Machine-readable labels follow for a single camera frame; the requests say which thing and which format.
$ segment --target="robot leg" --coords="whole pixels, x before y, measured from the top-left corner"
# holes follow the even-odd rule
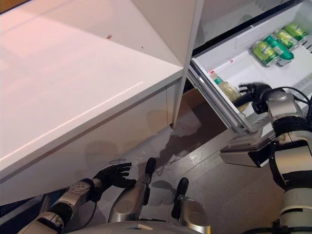
[[[204,207],[197,201],[185,196],[189,180],[182,178],[176,189],[171,216],[183,226],[203,234],[210,234],[210,226]]]
[[[125,189],[113,204],[108,219],[109,223],[138,220],[142,206],[147,205],[149,200],[149,184],[155,167],[155,158],[149,158],[145,174],[139,178],[134,187]]]

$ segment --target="white countertop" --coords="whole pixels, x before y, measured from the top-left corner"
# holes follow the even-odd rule
[[[0,16],[1,178],[181,76],[130,1],[91,2],[101,11],[33,0]]]

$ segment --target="refrigerator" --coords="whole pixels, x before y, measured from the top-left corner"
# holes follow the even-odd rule
[[[309,35],[294,49],[285,66],[264,67],[251,47],[285,25],[295,22]],[[240,112],[210,77],[214,71],[239,90],[244,83],[262,82],[272,88],[291,86],[312,94],[312,0],[205,0],[187,78],[203,95],[235,137],[220,151],[226,163],[263,167],[275,134],[268,113]],[[306,114],[308,106],[298,103]]]

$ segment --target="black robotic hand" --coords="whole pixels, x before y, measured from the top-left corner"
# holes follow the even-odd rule
[[[99,171],[95,177],[102,182],[101,192],[104,192],[112,185],[119,188],[131,188],[136,184],[135,179],[126,179],[124,176],[128,176],[126,171],[130,170],[132,163],[123,163],[113,165]]]

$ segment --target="beverage can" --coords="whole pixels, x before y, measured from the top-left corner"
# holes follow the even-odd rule
[[[294,59],[293,53],[274,34],[268,35],[263,41],[267,42],[279,55],[277,62],[279,65],[284,66]]]
[[[253,45],[253,53],[264,66],[271,66],[278,60],[278,55],[274,49],[265,41],[257,41]]]
[[[286,25],[284,29],[298,41],[303,41],[308,36],[308,32],[296,23],[290,23]]]
[[[290,35],[288,32],[286,32],[284,29],[276,30],[274,34],[290,50],[293,50],[299,45],[298,40]]]

